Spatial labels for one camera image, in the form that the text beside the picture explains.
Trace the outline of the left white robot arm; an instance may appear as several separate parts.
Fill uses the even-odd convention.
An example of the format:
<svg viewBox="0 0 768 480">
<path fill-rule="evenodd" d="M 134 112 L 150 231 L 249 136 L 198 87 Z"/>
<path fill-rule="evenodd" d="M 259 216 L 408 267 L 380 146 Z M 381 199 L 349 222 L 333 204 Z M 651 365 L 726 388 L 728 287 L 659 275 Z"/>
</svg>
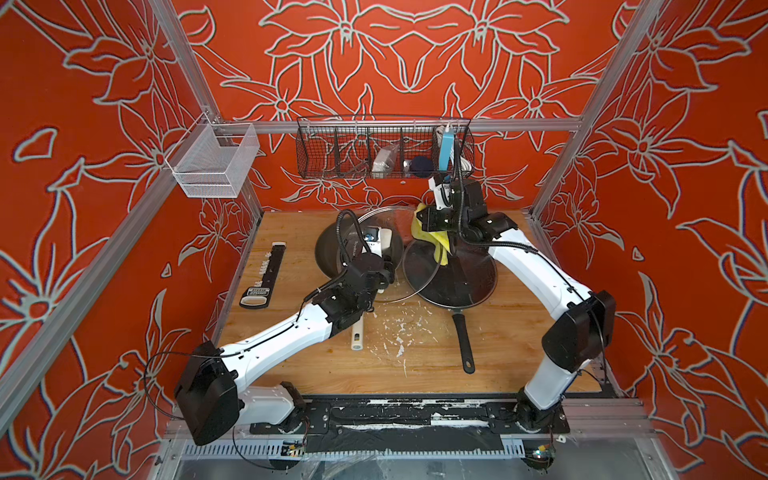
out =
<svg viewBox="0 0 768 480">
<path fill-rule="evenodd" d="M 254 382 L 298 352 L 352 327 L 371 311 L 378 293 L 394 281 L 392 226 L 362 225 L 350 211 L 339 213 L 337 242 L 342 270 L 310 293 L 296 314 L 246 339 L 216 347 L 199 345 L 174 390 L 189 433 L 207 445 L 237 424 L 279 425 L 301 407 L 288 384 Z"/>
</svg>

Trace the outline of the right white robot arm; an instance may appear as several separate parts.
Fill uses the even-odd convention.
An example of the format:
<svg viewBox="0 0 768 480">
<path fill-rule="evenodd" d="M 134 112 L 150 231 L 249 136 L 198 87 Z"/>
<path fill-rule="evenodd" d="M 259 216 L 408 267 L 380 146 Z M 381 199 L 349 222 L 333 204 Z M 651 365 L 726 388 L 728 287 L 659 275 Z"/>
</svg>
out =
<svg viewBox="0 0 768 480">
<path fill-rule="evenodd" d="M 467 136 L 446 131 L 436 138 L 435 168 L 429 174 L 431 205 L 417 207 L 415 238 L 431 244 L 438 268 L 458 262 L 458 248 L 474 247 L 512 274 L 547 310 L 553 324 L 542 338 L 544 357 L 519 391 L 513 418 L 526 432 L 538 432 L 555 417 L 563 394 L 610 343 L 615 299 L 593 291 L 565 273 L 527 238 L 506 214 L 489 212 L 481 185 L 470 179 L 463 151 Z"/>
</svg>

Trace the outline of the glass lid with white handle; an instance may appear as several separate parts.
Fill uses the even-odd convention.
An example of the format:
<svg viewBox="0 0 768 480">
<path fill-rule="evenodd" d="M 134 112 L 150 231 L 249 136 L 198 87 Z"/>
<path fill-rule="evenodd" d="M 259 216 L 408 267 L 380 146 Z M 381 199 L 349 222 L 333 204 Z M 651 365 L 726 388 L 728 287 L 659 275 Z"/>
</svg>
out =
<svg viewBox="0 0 768 480">
<path fill-rule="evenodd" d="M 416 297 L 436 277 L 440 264 L 434 259 L 436 246 L 417 239 L 411 231 L 416 209 L 389 206 L 358 216 L 357 234 L 350 215 L 339 221 L 340 239 L 347 256 L 353 258 L 368 248 L 389 263 L 392 282 L 376 295 L 379 304 L 399 303 Z"/>
</svg>

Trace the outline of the yellow microfiber cloth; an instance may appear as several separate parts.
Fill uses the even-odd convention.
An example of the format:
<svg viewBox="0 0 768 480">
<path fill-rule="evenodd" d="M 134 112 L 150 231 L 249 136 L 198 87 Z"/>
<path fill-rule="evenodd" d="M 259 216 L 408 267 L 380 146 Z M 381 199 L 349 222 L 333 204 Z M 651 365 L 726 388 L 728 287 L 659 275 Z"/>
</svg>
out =
<svg viewBox="0 0 768 480">
<path fill-rule="evenodd" d="M 450 239 L 445 231 L 427 232 L 422 228 L 422 222 L 417 214 L 425 210 L 427 205 L 419 203 L 413 214 L 411 222 L 411 235 L 414 239 L 428 242 L 434 246 L 433 259 L 440 266 L 448 264 L 450 253 Z"/>
</svg>

